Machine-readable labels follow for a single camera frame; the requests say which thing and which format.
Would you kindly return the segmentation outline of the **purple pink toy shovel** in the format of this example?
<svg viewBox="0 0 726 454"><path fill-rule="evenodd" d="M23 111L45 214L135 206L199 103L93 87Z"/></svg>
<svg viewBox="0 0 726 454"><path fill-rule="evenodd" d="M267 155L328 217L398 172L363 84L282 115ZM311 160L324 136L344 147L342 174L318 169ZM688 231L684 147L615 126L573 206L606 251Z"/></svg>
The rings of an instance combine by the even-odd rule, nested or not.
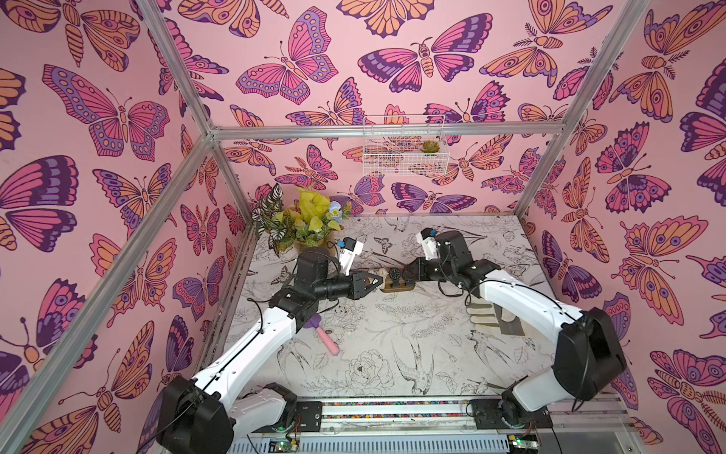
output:
<svg viewBox="0 0 726 454"><path fill-rule="evenodd" d="M314 314L311 316L311 318L306 322L304 325L304 328L308 329L314 329L320 339L323 345L326 347L328 352L336 357L340 354L340 348L338 345L330 338L330 336L324 331L324 329L321 327L321 315L320 314Z"/></svg>

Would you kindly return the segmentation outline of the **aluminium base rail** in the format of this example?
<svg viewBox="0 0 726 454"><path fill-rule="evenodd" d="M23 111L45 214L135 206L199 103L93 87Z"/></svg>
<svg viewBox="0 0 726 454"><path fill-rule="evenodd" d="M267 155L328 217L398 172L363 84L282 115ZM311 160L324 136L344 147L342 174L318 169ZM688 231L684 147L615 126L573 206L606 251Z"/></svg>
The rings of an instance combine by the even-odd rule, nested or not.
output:
<svg viewBox="0 0 726 454"><path fill-rule="evenodd" d="M643 453L614 397L551 404L520 427L495 395L284 399L247 395L224 414L161 422L155 453Z"/></svg>

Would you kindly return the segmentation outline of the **small succulent plant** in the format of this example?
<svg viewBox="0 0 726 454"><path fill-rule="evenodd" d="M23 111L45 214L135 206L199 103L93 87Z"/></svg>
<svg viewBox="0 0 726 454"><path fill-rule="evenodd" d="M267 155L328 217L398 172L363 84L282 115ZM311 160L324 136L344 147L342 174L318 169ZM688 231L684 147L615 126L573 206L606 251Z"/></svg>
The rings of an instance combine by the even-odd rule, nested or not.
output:
<svg viewBox="0 0 726 454"><path fill-rule="evenodd" d="M438 140L427 140L421 143L421 153L424 154L435 154L439 153L441 146Z"/></svg>

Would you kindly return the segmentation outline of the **black watch wide face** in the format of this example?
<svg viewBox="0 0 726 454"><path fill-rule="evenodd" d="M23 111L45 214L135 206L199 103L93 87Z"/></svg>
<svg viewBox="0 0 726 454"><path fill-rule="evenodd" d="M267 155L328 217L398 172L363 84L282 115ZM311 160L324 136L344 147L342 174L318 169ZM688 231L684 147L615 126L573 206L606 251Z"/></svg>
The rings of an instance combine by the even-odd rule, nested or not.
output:
<svg viewBox="0 0 726 454"><path fill-rule="evenodd" d="M415 282L414 275L408 269L401 270L400 283L403 286L411 285Z"/></svg>

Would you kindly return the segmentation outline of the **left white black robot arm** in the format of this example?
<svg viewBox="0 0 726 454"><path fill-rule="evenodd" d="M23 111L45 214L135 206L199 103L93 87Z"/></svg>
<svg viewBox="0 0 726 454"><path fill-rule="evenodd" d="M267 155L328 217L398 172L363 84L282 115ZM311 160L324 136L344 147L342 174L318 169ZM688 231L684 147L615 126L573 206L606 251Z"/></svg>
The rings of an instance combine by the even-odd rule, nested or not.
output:
<svg viewBox="0 0 726 454"><path fill-rule="evenodd" d="M321 248L297 258L289 283L270 297L258 322L193 378L175 378L161 391L151 441L170 453L225 453L259 429L288 432L298 424L298 397L271 383L244 395L261 366L318 313L322 300L359 300L384 283L378 274L351 270Z"/></svg>

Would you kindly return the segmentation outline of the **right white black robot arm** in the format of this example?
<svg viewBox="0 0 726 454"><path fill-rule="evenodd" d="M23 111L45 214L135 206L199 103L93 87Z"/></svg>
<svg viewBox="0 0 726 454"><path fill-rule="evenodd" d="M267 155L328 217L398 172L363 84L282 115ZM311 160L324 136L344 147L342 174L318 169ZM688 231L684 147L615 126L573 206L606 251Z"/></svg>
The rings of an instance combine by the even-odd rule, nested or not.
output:
<svg viewBox="0 0 726 454"><path fill-rule="evenodd" d="M566 305L488 259L474 260L458 231L425 228L416 240L423 256L403 269L406 283L452 284L469 299L483 299L508 310L556 347L550 367L502 393L498 408L508 426L527 425L536 412L567 398L589 401L625 372L627 359L605 311Z"/></svg>

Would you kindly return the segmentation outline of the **wooden watch stand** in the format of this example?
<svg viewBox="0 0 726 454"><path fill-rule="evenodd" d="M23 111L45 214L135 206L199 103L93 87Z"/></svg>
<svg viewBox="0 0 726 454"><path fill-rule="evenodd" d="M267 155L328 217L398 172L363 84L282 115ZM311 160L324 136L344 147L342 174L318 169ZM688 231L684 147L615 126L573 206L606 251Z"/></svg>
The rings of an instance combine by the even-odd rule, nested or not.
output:
<svg viewBox="0 0 726 454"><path fill-rule="evenodd" d="M408 286L403 286L400 283L401 271L399 269L389 269L384 278L384 284L380 287L380 291L383 293L397 293L413 291L416 287L415 282Z"/></svg>

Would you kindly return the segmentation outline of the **amber vase with plants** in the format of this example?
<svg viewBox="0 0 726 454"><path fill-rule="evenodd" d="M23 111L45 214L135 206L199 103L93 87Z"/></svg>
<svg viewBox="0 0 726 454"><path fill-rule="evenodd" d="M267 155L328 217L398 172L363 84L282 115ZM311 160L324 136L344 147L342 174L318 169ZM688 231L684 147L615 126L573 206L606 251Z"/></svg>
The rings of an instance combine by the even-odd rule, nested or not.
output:
<svg viewBox="0 0 726 454"><path fill-rule="evenodd" d="M290 206L284 206L284 196L280 183L262 185L251 203L255 230L268 236L268 249L276 255L293 247L326 246L329 236L342 231L342 223L352 215L351 202L338 202L312 187L299 188Z"/></svg>

